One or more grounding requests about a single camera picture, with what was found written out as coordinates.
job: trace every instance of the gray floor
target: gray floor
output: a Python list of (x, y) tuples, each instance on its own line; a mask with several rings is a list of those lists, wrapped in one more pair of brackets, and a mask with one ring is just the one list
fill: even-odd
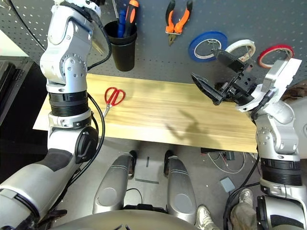
[[(105, 139), (102, 150), (93, 164), (69, 188), (64, 200), (59, 205), (59, 208), (67, 209), (68, 214), (58, 219), (54, 226), (91, 215), (94, 196), (103, 176), (119, 155), (130, 150), (138, 151), (138, 161), (135, 176), (132, 180), (129, 180), (128, 188), (138, 188), (145, 204), (165, 208), (167, 178), (163, 176), (163, 166), (164, 154), (168, 149), (172, 149), (185, 164), (192, 180), (197, 204), (204, 204), (210, 210), (216, 225), (222, 228), (223, 211), (228, 193), (225, 192), (219, 181), (229, 177), (238, 187), (244, 181), (255, 161), (251, 156), (246, 157), (245, 167), (240, 173), (226, 174), (218, 170), (208, 156), (202, 155), (200, 148), (118, 138)], [(240, 168), (243, 162), (242, 156), (242, 153), (236, 153), (236, 160), (229, 161), (229, 167), (232, 169)], [(150, 159), (148, 168), (146, 168), (147, 157)], [(225, 169), (222, 159), (217, 160), (216, 163)], [(158, 184), (140, 182), (136, 179), (157, 181)], [(249, 183), (257, 181), (259, 181), (259, 173), (255, 170)], [(253, 187), (252, 190), (255, 197), (261, 194), (259, 186)], [(140, 202), (140, 195), (137, 191), (127, 192), (125, 204), (136, 205)]]

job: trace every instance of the khaki pants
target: khaki pants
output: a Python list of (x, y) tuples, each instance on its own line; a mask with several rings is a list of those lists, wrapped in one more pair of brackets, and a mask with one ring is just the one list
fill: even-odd
[[(231, 210), (231, 222), (233, 230), (257, 230), (256, 211), (247, 203), (239, 203)], [(209, 224), (206, 230), (219, 230), (214, 224)]]

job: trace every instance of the gray pegboard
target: gray pegboard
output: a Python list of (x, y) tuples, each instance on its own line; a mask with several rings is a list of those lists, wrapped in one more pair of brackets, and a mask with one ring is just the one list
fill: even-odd
[[(128, 0), (117, 0), (118, 9), (127, 7)], [(228, 44), (240, 39), (255, 42), (257, 60), (264, 49), (284, 43), (291, 45), (295, 58), (302, 59), (301, 67), (292, 84), (307, 79), (307, 1), (303, 0), (267, 0), (267, 1), (226, 1), (194, 0), (190, 21), (184, 27), (183, 34), (177, 37), (169, 47), (165, 34), (165, 11), (167, 0), (140, 0), (137, 27), (135, 68), (129, 72), (120, 72), (115, 68), (113, 59), (90, 72), (130, 78), (191, 83), (190, 73), (195, 72), (213, 82), (229, 79), (232, 72), (226, 70), (217, 61), (194, 62), (188, 55), (190, 42), (206, 31), (221, 31), (228, 37)], [(18, 13), (24, 19), (32, 33), (47, 47), (47, 31), (51, 19), (52, 0), (13, 0)], [(185, 0), (177, 0), (173, 15), (176, 23), (183, 15)], [(112, 0), (106, 0), (102, 9), (102, 22), (115, 20)], [(0, 7), (1, 30), (7, 34), (35, 62), (39, 63), (43, 50), (27, 35), (12, 12)], [(102, 59), (95, 50), (91, 51), (88, 63)], [(253, 74), (261, 82), (267, 69), (255, 63)]]

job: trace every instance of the white tape roll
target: white tape roll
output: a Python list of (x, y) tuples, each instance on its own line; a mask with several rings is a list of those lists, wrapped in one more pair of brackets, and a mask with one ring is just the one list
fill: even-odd
[(247, 61), (249, 59), (249, 57), (253, 56), (255, 51), (256, 51), (256, 47), (255, 47), (255, 43), (249, 39), (244, 39), (244, 40), (240, 40), (237, 41), (233, 44), (231, 44), (229, 47), (227, 47), (227, 49), (225, 51), (227, 51), (228, 53), (233, 52), (235, 49), (238, 49), (240, 47), (246, 46), (248, 48), (248, 52), (246, 52), (245, 55), (239, 57), (240, 61)]

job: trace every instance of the red scissors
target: red scissors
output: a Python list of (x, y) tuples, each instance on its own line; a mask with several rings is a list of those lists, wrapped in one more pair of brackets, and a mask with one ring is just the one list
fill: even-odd
[[(113, 90), (111, 96), (107, 98), (107, 95), (109, 91)], [(106, 109), (103, 112), (103, 116), (105, 117), (106, 114), (108, 113), (109, 109), (112, 106), (116, 106), (119, 103), (121, 103), (126, 97), (126, 93), (123, 90), (118, 90), (116, 87), (110, 87), (106, 90), (105, 92), (105, 102), (106, 102)]]

